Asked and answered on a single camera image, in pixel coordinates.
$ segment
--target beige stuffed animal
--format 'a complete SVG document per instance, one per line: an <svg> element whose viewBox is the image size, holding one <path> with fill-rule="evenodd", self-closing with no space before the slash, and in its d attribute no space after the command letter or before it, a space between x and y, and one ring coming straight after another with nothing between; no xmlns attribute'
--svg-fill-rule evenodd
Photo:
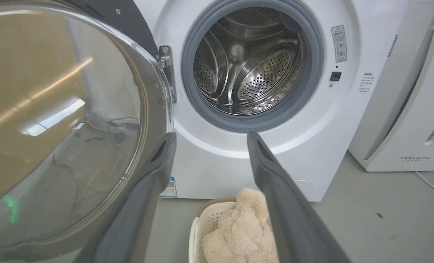
<svg viewBox="0 0 434 263"><path fill-rule="evenodd" d="M278 263L264 195L243 189L236 208L222 214L202 248L208 263Z"/></svg>

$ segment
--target laundry basket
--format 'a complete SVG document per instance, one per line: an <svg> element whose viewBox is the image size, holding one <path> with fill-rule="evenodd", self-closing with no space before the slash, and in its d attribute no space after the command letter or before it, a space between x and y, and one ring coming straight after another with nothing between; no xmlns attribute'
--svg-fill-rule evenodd
<svg viewBox="0 0 434 263"><path fill-rule="evenodd" d="M207 263L202 251L202 239L217 228L218 218L223 212L235 208L236 198L210 200L196 214L189 234L189 263Z"/></svg>

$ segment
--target gray sticker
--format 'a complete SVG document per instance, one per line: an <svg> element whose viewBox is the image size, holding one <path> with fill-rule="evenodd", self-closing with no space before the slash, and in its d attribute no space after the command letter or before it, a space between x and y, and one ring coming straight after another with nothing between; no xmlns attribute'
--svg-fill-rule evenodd
<svg viewBox="0 0 434 263"><path fill-rule="evenodd" d="M344 25L331 27L331 32L334 39L335 62L347 61L347 40Z"/></svg>

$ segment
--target metal hinge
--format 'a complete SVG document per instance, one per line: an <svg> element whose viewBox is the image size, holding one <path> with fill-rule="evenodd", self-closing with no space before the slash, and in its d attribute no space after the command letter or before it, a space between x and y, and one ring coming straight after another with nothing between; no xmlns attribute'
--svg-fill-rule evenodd
<svg viewBox="0 0 434 263"><path fill-rule="evenodd" d="M173 68L173 53L170 46L160 46L160 58L158 62L165 72L168 83L170 84L173 103L176 103L175 71Z"/></svg>

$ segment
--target brown basket rim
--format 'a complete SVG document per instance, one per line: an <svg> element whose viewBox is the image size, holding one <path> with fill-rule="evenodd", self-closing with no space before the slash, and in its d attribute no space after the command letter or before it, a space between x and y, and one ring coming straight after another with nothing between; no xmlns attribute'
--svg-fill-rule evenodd
<svg viewBox="0 0 434 263"><path fill-rule="evenodd" d="M237 198L218 198L218 199L212 199L210 201L207 201L204 203L199 210L197 211L196 217L200 217L202 212L208 208L211 205L215 205L216 203L235 203L237 201Z"/></svg>

